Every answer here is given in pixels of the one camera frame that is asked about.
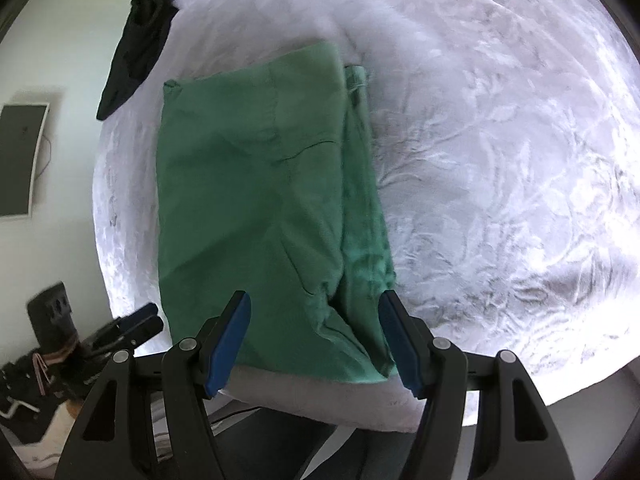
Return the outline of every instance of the screw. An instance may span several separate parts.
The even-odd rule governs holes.
[[[514,354],[512,351],[510,350],[503,350],[502,352],[500,352],[500,359],[502,359],[505,363],[514,363],[516,362],[516,354]]]
[[[439,350],[446,350],[446,349],[450,348],[451,341],[449,341],[445,337],[436,337],[433,340],[433,345]]]
[[[178,346],[180,347],[180,350],[187,351],[196,348],[197,344],[198,342],[193,337],[188,337],[180,341]]]
[[[113,361],[116,363],[123,363],[127,359],[129,359],[129,352],[127,352],[126,350],[118,350],[113,355]]]

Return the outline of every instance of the green cloth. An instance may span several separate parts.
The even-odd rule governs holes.
[[[252,318],[237,364],[349,383],[395,371],[370,143],[365,71],[329,43],[165,83],[158,267],[175,342],[240,289]]]

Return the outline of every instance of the floor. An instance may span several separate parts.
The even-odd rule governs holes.
[[[25,302],[57,280],[81,333],[110,318],[92,223],[95,110],[129,1],[31,0],[0,43],[0,103],[51,103],[33,217],[0,222],[2,360],[34,346]],[[640,386],[627,369],[551,407],[578,480],[593,478],[638,407]],[[350,431],[340,428],[328,446]],[[456,479],[466,478],[473,436],[473,428],[463,431]]]

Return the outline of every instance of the white blanket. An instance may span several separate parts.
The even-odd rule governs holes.
[[[323,39],[370,75],[378,187],[412,315],[465,351],[512,349],[546,402],[640,354],[640,70],[598,0],[176,3],[158,63],[100,138],[95,232],[115,315],[160,304],[162,83]],[[165,333],[145,349],[169,344]],[[414,430],[422,409],[398,378],[238,367],[228,393],[379,430]],[[467,408],[473,422],[473,398]]]

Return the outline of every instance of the black cloth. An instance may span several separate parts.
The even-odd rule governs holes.
[[[132,0],[111,61],[96,119],[105,120],[142,84],[158,61],[178,9],[174,0]]]

